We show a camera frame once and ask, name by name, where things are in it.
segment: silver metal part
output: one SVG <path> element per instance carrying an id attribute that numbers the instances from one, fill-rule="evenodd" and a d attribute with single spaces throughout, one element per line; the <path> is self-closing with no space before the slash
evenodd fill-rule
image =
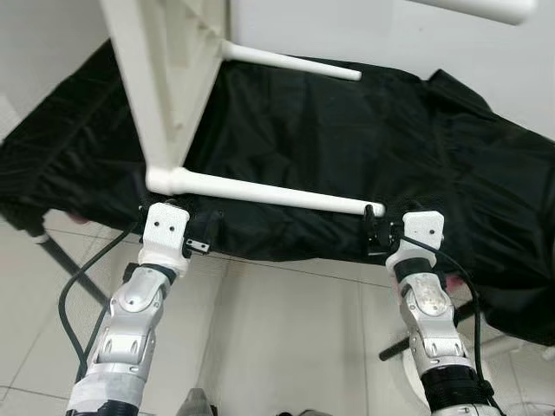
<path id="1" fill-rule="evenodd" d="M 147 380 L 156 342 L 154 328 L 163 313 L 164 294 L 170 283 L 160 271 L 139 267 L 128 283 L 121 286 L 110 303 L 110 320 L 102 335 L 90 373 L 101 371 L 109 363 L 120 371 Z"/>
<path id="2" fill-rule="evenodd" d="M 192 240 L 191 238 L 187 239 L 186 246 L 190 249 L 199 251 L 204 254 L 208 253 L 208 251 L 210 250 L 209 244 L 202 243 L 201 241 Z"/>
<path id="3" fill-rule="evenodd" d="M 459 405 L 433 412 L 432 416 L 500 416 L 500 412 L 491 406 Z"/>
<path id="4" fill-rule="evenodd" d="M 453 324 L 454 306 L 433 273 L 407 276 L 401 284 L 401 315 L 410 333 L 409 345 L 418 375 L 447 365 L 471 367 Z"/>

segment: white chair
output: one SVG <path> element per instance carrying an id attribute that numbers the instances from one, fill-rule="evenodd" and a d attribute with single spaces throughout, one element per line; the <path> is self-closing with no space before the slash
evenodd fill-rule
<path id="1" fill-rule="evenodd" d="M 226 40 L 226 0 L 102 0 L 147 162 L 147 187 L 362 215 L 372 204 L 226 179 L 182 167 L 220 63 L 240 60 L 357 81 L 361 73 L 246 48 Z"/>

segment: black cloth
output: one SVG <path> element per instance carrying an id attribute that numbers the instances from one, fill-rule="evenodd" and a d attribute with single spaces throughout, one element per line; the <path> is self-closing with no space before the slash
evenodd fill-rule
<path id="1" fill-rule="evenodd" d="M 554 144 L 499 117 L 441 70 L 423 81 L 395 69 L 333 63 L 361 70 L 362 80 L 224 63 L 185 166 L 381 202 L 392 221 L 415 205 L 440 211 L 442 249 L 473 273 L 490 324 L 554 344 Z M 164 199 L 145 191 L 144 171 L 107 43 L 6 139 L 0 198 L 123 227 L 138 205 Z M 272 261 L 385 261 L 366 257 L 358 216 L 177 199 L 199 218 L 224 213 L 212 242 L 220 252 Z"/>

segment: robotic leg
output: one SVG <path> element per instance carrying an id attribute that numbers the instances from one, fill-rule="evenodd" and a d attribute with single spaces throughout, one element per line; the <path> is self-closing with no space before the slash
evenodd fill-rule
<path id="1" fill-rule="evenodd" d="M 411 212 L 403 221 L 405 236 L 439 249 L 443 232 L 439 212 Z M 386 262 L 399 284 L 401 315 L 432 415 L 500 416 L 489 406 L 453 324 L 454 306 L 432 271 L 435 263 L 432 252 L 404 240 Z"/>
<path id="2" fill-rule="evenodd" d="M 139 412 L 164 299 L 188 269 L 189 259 L 182 254 L 188 220 L 188 212 L 178 207 L 150 207 L 140 266 L 110 301 L 108 325 L 98 335 L 85 377 L 74 385 L 68 414 L 136 416 Z M 180 413 L 190 414 L 213 416 L 199 389 L 189 393 Z"/>

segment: black cable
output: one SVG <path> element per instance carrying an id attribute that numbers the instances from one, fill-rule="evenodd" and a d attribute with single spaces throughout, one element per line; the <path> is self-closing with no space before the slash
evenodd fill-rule
<path id="1" fill-rule="evenodd" d="M 88 338 L 87 346 L 83 351 L 83 355 L 85 355 L 85 357 L 88 357 L 91 350 L 93 349 L 93 346 L 95 345 L 96 336 L 98 335 L 98 331 L 100 331 L 101 325 L 104 322 L 104 316 L 108 311 L 108 306 L 109 306 L 109 302 L 102 307 L 101 313 L 96 318 L 95 326 L 93 327 L 93 331 L 91 332 L 90 337 Z M 86 372 L 87 372 L 87 368 L 86 367 L 83 368 L 80 365 L 79 368 L 77 369 L 77 375 L 75 376 L 75 383 L 81 380 L 85 376 Z"/>
<path id="2" fill-rule="evenodd" d="M 88 260 L 83 266 L 66 282 L 63 286 L 62 293 L 58 299 L 58 315 L 60 316 L 60 322 L 62 323 L 63 329 L 66 332 L 71 345 L 73 346 L 77 358 L 79 359 L 79 368 L 86 372 L 87 370 L 87 356 L 83 351 L 81 343 L 75 334 L 71 324 L 69 323 L 68 313 L 66 311 L 66 301 L 68 299 L 69 290 L 72 286 L 79 280 L 83 273 L 85 273 L 90 267 L 98 262 L 102 257 L 104 257 L 110 250 L 112 250 L 123 238 L 125 238 L 136 226 L 136 223 L 129 225 L 118 237 L 112 240 L 110 243 L 98 251 L 90 260 Z"/>
<path id="3" fill-rule="evenodd" d="M 434 254 L 440 255 L 445 257 L 450 263 L 452 263 L 461 273 L 460 278 L 463 282 L 467 285 L 468 289 L 470 290 L 470 294 L 472 296 L 472 305 L 473 305 L 473 312 L 474 312 L 474 364 L 476 365 L 476 374 L 478 375 L 478 379 L 480 380 L 480 384 L 483 388 L 487 388 L 488 390 L 491 389 L 489 382 L 484 379 L 484 372 L 482 371 L 482 359 L 481 359 L 481 349 L 480 349 L 480 338 L 481 338 L 481 319 L 480 319 L 480 301 L 478 299 L 478 291 L 476 290 L 474 283 L 472 282 L 472 277 L 470 274 L 462 267 L 460 264 L 456 262 L 454 258 L 449 256 L 447 253 L 444 253 L 441 250 L 437 250 L 434 247 L 431 247 L 427 244 L 421 243 L 418 240 L 414 240 L 411 237 L 407 236 L 400 236 L 401 239 L 417 245 L 418 247 L 423 248 L 424 250 L 431 251 Z M 493 393 L 488 393 L 488 401 L 490 405 L 495 407 L 499 410 L 502 416 L 505 414 L 501 411 L 500 406 L 497 404 L 495 399 L 492 397 Z"/>

